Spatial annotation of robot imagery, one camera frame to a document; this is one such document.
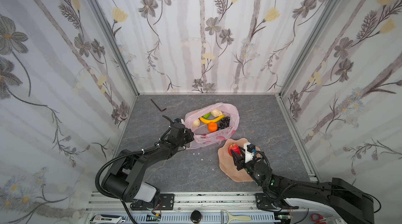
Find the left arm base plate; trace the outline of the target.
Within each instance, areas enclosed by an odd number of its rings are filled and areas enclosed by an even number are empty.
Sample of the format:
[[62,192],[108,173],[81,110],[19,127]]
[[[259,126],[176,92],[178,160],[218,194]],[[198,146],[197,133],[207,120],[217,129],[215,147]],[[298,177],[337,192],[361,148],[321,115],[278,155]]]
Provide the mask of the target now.
[[174,207],[174,194],[157,194],[150,202],[138,200],[130,204],[131,210],[173,210]]

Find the pink plastic bag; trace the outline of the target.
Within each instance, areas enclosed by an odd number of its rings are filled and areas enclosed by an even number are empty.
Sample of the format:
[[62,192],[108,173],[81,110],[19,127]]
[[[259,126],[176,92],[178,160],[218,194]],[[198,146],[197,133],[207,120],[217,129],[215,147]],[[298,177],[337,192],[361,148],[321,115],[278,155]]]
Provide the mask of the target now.
[[240,122],[237,108],[228,103],[216,103],[185,115],[184,124],[194,133],[191,149],[220,143],[232,137]]

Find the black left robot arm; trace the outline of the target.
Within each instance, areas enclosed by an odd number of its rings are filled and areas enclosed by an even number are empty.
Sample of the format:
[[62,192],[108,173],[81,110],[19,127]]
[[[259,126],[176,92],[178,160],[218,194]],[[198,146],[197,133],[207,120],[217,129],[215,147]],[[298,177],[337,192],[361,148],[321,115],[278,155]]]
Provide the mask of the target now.
[[194,133],[184,125],[184,120],[170,119],[159,141],[149,149],[121,151],[116,158],[106,162],[95,176],[95,187],[106,197],[123,203],[138,203],[146,208],[157,208],[161,202],[158,188],[143,181],[148,167],[172,158],[194,141]]

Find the red fake apple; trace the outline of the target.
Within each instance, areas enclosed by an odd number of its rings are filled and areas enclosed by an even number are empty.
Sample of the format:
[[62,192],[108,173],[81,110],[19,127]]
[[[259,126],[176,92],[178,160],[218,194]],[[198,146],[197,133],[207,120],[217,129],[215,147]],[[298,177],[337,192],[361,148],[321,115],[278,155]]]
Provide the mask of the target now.
[[228,153],[232,157],[233,153],[241,155],[240,147],[236,143],[231,143],[228,147]]

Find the peach leaf-shaped plate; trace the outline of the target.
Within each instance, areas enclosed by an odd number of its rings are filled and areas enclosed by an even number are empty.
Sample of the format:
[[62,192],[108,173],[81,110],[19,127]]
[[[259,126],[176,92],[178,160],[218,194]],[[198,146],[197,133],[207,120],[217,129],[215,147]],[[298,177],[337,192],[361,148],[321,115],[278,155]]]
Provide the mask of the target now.
[[233,158],[228,152],[229,146],[232,143],[237,144],[239,147],[243,147],[247,142],[248,140],[245,138],[239,140],[228,139],[223,147],[218,150],[220,169],[235,182],[253,182],[253,179],[249,176],[246,170],[237,170],[237,167],[234,165]]

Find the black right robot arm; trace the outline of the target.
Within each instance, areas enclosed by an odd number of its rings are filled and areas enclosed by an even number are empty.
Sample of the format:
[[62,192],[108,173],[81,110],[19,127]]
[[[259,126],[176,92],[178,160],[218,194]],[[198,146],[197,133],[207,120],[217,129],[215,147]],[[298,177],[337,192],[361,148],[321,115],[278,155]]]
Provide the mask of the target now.
[[262,151],[240,148],[239,152],[230,153],[237,170],[245,170],[272,204],[292,207],[291,199],[307,200],[331,207],[348,224],[375,223],[377,198],[343,179],[322,183],[295,181],[274,174]]

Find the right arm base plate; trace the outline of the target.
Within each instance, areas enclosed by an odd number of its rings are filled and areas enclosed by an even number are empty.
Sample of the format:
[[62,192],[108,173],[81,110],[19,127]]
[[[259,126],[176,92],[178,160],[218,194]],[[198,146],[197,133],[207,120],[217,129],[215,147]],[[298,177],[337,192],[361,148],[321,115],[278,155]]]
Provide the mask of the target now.
[[263,211],[273,211],[273,212],[280,212],[280,211],[288,211],[299,209],[298,206],[291,206],[289,203],[285,201],[285,198],[279,198],[278,200],[273,200],[267,197],[264,193],[256,193],[255,194],[255,202],[257,209]]

